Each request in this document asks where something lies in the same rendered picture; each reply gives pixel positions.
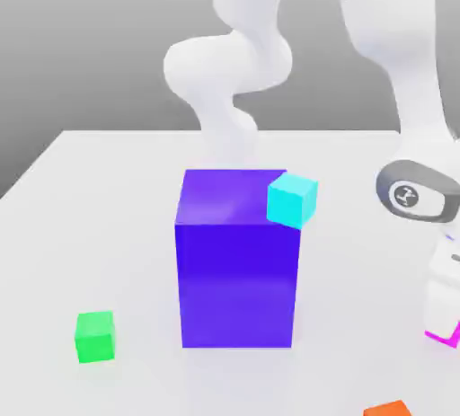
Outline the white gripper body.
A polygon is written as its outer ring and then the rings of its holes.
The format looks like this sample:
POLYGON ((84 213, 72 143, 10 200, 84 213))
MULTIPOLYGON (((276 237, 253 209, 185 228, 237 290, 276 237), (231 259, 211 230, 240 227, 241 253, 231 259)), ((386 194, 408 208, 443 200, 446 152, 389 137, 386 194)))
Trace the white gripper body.
POLYGON ((447 238, 440 239, 429 267, 442 279, 460 282, 460 245, 447 238))

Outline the small magenta cube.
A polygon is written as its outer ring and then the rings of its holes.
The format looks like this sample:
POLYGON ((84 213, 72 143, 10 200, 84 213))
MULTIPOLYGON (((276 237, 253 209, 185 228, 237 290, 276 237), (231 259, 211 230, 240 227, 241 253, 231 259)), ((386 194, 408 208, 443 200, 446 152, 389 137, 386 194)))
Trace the small magenta cube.
POLYGON ((437 341, 441 344, 447 345, 450 348, 456 349, 460 343, 460 322, 457 324, 449 338, 441 338, 433 332, 425 331, 424 334, 431 338, 433 341, 437 341))

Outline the small orange cube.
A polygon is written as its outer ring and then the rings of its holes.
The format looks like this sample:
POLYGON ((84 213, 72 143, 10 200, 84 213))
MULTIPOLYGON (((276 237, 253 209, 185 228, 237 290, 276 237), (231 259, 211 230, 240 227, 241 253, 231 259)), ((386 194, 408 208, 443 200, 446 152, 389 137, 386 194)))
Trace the small orange cube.
POLYGON ((412 416, 410 410, 402 400, 382 403, 366 408, 362 416, 412 416))

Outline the small cyan cube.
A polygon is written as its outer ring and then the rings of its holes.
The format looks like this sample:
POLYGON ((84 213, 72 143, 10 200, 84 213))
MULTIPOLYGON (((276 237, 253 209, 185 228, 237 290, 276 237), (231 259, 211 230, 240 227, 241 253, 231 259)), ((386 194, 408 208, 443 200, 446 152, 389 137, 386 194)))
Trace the small cyan cube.
POLYGON ((318 181, 284 172, 268 187, 267 219, 301 230, 316 211, 318 181))

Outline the small green cube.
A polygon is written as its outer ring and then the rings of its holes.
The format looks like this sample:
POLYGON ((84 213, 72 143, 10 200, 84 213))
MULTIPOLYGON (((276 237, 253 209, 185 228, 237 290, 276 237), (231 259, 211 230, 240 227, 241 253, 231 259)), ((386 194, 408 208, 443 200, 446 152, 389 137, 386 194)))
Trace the small green cube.
POLYGON ((75 327, 75 348, 80 364, 115 358, 112 311, 81 313, 75 327))

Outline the large purple box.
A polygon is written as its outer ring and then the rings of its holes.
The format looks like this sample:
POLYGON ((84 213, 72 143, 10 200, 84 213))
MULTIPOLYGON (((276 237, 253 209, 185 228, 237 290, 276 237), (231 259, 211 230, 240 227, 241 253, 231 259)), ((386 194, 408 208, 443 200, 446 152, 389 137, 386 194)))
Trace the large purple box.
POLYGON ((288 348, 299 230, 267 219, 280 170, 188 169, 174 223, 185 348, 288 348))

